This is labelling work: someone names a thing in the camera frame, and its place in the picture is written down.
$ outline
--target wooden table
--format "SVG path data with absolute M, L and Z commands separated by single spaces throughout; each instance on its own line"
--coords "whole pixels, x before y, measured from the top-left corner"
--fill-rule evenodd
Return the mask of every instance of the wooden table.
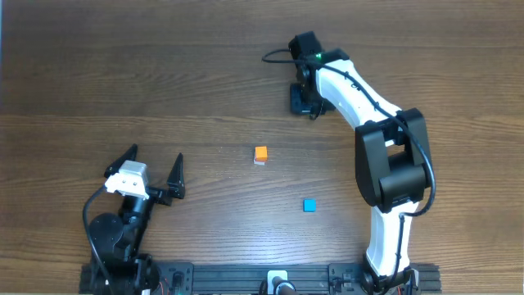
M 294 66 L 260 62 L 307 30 L 427 118 L 439 185 L 411 260 L 439 265 L 445 292 L 521 292 L 522 28 L 522 1 L 4 1 L 0 292 L 77 292 L 82 207 L 132 143 L 157 185 L 185 156 L 186 199 L 155 209 L 143 244 L 157 260 L 360 261 L 353 130 L 290 114 Z

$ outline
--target orange block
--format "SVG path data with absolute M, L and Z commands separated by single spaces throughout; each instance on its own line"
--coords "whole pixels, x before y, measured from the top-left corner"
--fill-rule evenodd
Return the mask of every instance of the orange block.
M 255 147 L 255 161 L 265 162 L 268 160 L 268 147 Z

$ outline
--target blue block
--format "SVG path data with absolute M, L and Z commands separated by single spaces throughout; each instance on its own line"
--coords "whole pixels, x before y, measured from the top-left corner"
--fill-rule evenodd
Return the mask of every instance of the blue block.
M 317 202 L 311 199 L 304 200 L 304 212 L 315 212 L 317 210 Z

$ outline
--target orange object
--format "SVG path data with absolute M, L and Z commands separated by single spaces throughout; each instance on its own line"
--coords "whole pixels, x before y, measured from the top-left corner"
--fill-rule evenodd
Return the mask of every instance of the orange object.
M 268 160 L 268 147 L 255 147 L 255 161 L 266 162 Z

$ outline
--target small cube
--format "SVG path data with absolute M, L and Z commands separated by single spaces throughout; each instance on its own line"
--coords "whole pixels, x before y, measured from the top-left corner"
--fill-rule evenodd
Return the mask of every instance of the small cube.
M 253 162 L 258 165 L 264 165 L 268 161 L 268 147 L 255 147 L 255 159 Z
M 304 200 L 304 212 L 315 212 L 317 210 L 317 202 L 312 199 Z

